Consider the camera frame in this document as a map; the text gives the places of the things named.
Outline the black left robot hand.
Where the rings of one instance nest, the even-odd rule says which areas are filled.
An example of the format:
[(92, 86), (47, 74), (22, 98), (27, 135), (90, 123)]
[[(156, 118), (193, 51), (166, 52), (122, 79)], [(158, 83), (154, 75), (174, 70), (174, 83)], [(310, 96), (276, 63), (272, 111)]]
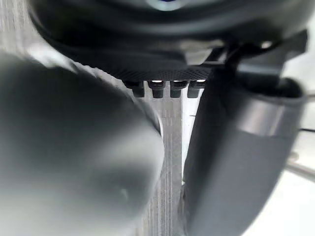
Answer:
[(273, 192), (306, 94), (281, 76), (306, 51), (312, 0), (30, 0), (60, 53), (121, 80), (137, 97), (200, 98), (184, 167), (187, 236), (240, 236)]

